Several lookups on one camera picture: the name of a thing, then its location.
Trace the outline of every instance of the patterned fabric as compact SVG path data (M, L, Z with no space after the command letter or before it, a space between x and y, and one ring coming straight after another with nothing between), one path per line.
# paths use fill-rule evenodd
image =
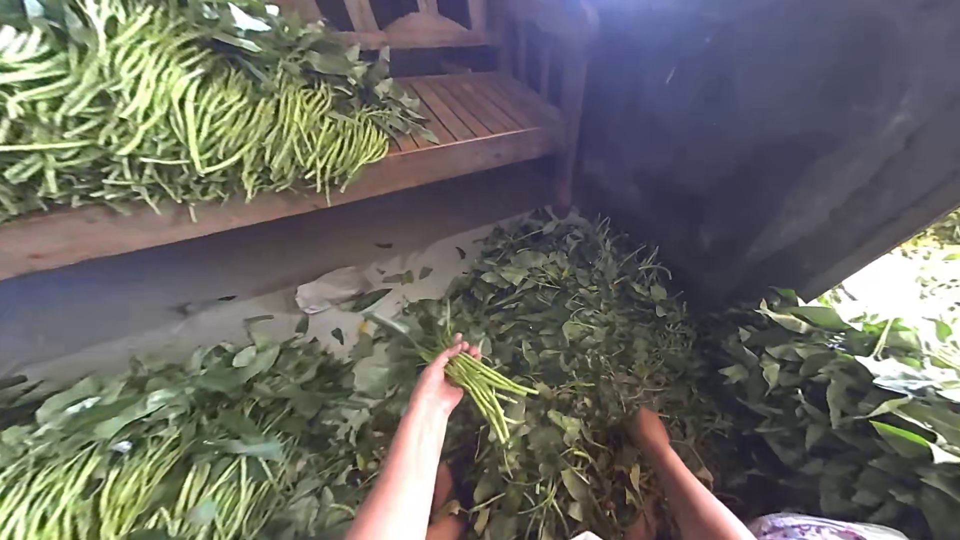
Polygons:
M747 528L758 540L908 540L901 532L888 527L803 514L770 514L753 520Z

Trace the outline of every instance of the concrete floor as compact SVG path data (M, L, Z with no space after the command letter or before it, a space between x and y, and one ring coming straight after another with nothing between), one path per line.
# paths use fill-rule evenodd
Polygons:
M203 344L246 340L243 319L263 314L276 317L266 328L288 336L300 317L294 294L301 283L351 265L366 268L374 283L381 278L374 268L384 276L434 268L381 301L377 309L390 314L404 297L442 294L479 252L473 240L549 197L543 176L502 167L4 280L0 377L69 380L123 369L133 354L178 357ZM455 246L468 253L465 260ZM351 346L360 324L359 315L336 311L311 319L310 333L338 352ZM330 335L338 327L348 339L343 346Z

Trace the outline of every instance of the white floor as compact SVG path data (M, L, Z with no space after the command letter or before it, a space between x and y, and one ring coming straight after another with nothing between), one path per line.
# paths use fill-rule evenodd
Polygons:
M499 223L507 223L513 219L516 217ZM442 296L450 282L466 271L479 255L481 241L493 227L494 225L491 224L455 234L425 249L362 267L364 275L375 288L391 287L393 289L374 310L380 315L390 317L398 313L404 300L416 301ZM466 252L465 258L460 257L457 247ZM423 280L416 279L408 284L381 284L383 278L407 270L411 270L417 278L423 267L433 269L432 273ZM258 323L261 325L260 329L272 333L277 338L289 337L302 316L302 312L294 301L295 294L296 288L289 287L247 300L224 302L200 310L175 324L100 343L77 353L42 363L8 364L4 371L7 374L23 373L34 380L64 381L73 380L91 372L122 371L133 355L171 360L184 358L203 345L212 345L225 340L247 341L243 320L258 315L275 317L273 320ZM333 308L310 317L308 335L316 336L335 354L345 356L356 343L358 332L367 324L369 323L364 323L362 315L358 313ZM343 345L331 335L331 332L337 328L343 332L345 338ZM381 359L382 355L376 354L364 361L376 363Z

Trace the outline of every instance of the dark wall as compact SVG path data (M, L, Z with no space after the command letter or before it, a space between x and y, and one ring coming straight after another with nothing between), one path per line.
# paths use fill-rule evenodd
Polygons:
M594 5L585 200L694 295L818 294L960 205L960 3Z

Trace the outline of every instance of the person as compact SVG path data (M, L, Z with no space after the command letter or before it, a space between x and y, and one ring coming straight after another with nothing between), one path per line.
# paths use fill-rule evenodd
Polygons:
M476 347L457 334L454 345L420 374L380 478L357 511L346 540L456 540L463 534L466 523L457 516L440 516L430 523L431 513L443 507L453 489L453 477L440 458L447 419L464 390L446 380L444 367L461 352L480 357ZM656 412L641 408L631 436L652 464L683 540L906 540L891 528L788 513L764 516L748 527L686 468ZM641 512L624 540L653 540L655 535ZM574 540L595 539L586 532Z

